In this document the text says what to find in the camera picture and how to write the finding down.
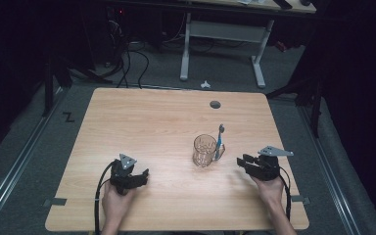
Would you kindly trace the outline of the grey tape strip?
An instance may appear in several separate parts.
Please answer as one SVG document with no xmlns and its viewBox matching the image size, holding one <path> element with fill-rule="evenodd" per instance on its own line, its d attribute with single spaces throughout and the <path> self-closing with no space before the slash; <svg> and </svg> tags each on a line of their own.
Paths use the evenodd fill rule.
<svg viewBox="0 0 376 235">
<path fill-rule="evenodd" d="M 294 203 L 301 202 L 303 205 L 310 204 L 310 198 L 309 197 L 304 197 L 302 195 L 293 195 L 293 196 L 291 196 L 291 201 L 294 202 Z"/>
<path fill-rule="evenodd" d="M 46 199 L 42 206 L 45 208 L 50 208 L 51 206 L 64 206 L 66 204 L 67 200 L 63 198 L 51 198 Z"/>
</svg>

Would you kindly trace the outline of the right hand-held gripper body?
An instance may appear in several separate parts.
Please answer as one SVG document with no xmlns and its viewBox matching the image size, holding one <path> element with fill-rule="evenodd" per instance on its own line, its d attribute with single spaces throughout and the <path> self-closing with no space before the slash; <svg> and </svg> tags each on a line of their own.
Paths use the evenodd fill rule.
<svg viewBox="0 0 376 235">
<path fill-rule="evenodd" d="M 272 146 L 266 146 L 258 151 L 258 157 L 255 163 L 258 165 L 258 174 L 256 178 L 262 181 L 270 181 L 280 175 L 279 157 L 292 157 L 291 151 L 278 149 Z"/>
</svg>

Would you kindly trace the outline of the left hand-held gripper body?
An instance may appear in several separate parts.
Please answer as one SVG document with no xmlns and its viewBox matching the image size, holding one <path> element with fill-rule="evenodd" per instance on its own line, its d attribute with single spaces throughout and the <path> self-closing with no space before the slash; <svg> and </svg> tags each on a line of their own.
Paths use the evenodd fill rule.
<svg viewBox="0 0 376 235">
<path fill-rule="evenodd" d="M 126 154 L 119 154 L 119 158 L 112 162 L 110 183 L 122 196 L 125 196 L 130 189 L 129 180 L 136 163 L 135 159 Z"/>
</svg>

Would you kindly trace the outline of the blue grey toothbrush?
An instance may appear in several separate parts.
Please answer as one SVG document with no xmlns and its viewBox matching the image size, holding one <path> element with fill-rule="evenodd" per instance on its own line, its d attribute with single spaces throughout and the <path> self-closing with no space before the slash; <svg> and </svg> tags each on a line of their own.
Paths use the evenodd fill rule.
<svg viewBox="0 0 376 235">
<path fill-rule="evenodd" d="M 222 133 L 224 132 L 225 128 L 224 128 L 224 125 L 221 124 L 218 128 L 218 135 L 217 135 L 217 141 L 216 141 L 216 146 L 215 146 L 215 155 L 214 155 L 214 160 L 217 161 L 220 159 L 221 155 L 222 155 L 222 150 L 221 150 L 221 147 L 222 147 Z"/>
</svg>

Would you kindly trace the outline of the person's left hand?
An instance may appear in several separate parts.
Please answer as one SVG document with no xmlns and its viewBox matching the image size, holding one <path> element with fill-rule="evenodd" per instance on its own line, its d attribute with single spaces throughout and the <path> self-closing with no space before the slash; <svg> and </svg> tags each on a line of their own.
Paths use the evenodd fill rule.
<svg viewBox="0 0 376 235">
<path fill-rule="evenodd" d="M 135 193 L 136 190 L 131 189 L 125 195 L 121 195 L 111 183 L 105 185 L 102 206 L 106 225 L 120 226 L 130 208 Z"/>
</svg>

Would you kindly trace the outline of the metal floor rail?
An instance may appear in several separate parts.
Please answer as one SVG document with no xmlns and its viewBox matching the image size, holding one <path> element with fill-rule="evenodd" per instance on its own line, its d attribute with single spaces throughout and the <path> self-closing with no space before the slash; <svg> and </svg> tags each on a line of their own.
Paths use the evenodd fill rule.
<svg viewBox="0 0 376 235">
<path fill-rule="evenodd" d="M 306 108 L 298 107 L 298 112 L 302 121 L 304 122 L 306 132 L 308 133 L 311 143 L 315 148 L 316 156 L 320 164 L 320 171 L 324 177 L 328 191 L 338 212 L 340 220 L 342 221 L 347 235 L 360 235 L 359 227 L 353 217 L 352 210 L 348 203 L 346 196 L 337 180 L 337 177 L 327 160 L 326 152 L 319 140 L 313 134 L 310 125 L 310 117 Z"/>
<path fill-rule="evenodd" d="M 57 88 L 52 93 L 54 104 L 45 111 L 44 89 L 39 90 L 32 102 L 11 124 L 0 144 L 0 211 L 23 174 L 51 115 L 68 91 L 67 88 Z"/>
</svg>

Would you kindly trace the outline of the white frame wooden desk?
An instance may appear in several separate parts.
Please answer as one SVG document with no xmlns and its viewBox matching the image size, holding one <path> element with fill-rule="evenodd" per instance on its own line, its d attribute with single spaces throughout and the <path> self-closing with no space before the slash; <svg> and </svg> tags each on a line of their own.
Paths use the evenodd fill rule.
<svg viewBox="0 0 376 235">
<path fill-rule="evenodd" d="M 229 10 L 262 10 L 268 13 L 292 13 L 298 16 L 316 13 L 311 0 L 182 0 L 188 7 L 227 7 Z M 217 20 L 193 20 L 188 12 L 185 15 L 184 51 L 182 54 L 180 79 L 189 77 L 190 39 L 192 37 L 256 43 L 257 52 L 251 57 L 255 78 L 259 88 L 265 87 L 261 71 L 262 58 L 267 41 L 274 25 L 268 19 L 264 25 L 251 23 L 224 23 Z"/>
</svg>

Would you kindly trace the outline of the person's right hand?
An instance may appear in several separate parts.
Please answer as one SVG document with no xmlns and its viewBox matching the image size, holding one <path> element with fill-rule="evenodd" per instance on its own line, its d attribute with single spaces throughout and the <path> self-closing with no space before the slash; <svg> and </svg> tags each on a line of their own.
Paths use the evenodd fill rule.
<svg viewBox="0 0 376 235">
<path fill-rule="evenodd" d="M 282 206 L 281 200 L 284 184 L 279 177 L 269 181 L 262 181 L 252 177 L 252 180 L 258 186 L 259 196 L 262 201 L 269 208 L 274 209 Z"/>
</svg>

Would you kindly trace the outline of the clear glass mug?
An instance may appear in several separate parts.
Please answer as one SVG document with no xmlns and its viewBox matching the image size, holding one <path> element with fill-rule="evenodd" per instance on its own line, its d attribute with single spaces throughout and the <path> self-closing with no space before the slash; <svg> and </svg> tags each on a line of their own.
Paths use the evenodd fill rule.
<svg viewBox="0 0 376 235">
<path fill-rule="evenodd" d="M 192 160 L 196 166 L 207 167 L 212 162 L 215 162 L 215 146 L 216 141 L 212 136 L 208 134 L 202 134 L 195 138 L 193 143 L 193 156 Z M 225 152 L 225 146 L 222 144 L 221 147 L 222 155 Z"/>
</svg>

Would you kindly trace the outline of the black metal stand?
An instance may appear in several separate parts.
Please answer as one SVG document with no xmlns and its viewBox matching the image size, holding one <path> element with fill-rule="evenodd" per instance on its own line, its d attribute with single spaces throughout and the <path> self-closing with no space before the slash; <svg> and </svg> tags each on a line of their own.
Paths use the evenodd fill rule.
<svg viewBox="0 0 376 235">
<path fill-rule="evenodd" d="M 48 117 L 54 106 L 54 80 L 64 88 L 70 88 L 72 79 L 68 61 L 60 56 L 49 56 L 44 67 L 44 113 Z"/>
<path fill-rule="evenodd" d="M 315 137 L 318 137 L 318 121 L 321 115 L 320 106 L 323 81 L 324 78 L 319 75 L 292 81 L 286 86 L 266 94 L 266 98 L 273 99 L 281 94 L 296 93 L 295 104 L 297 106 L 311 105 L 309 129 Z"/>
</svg>

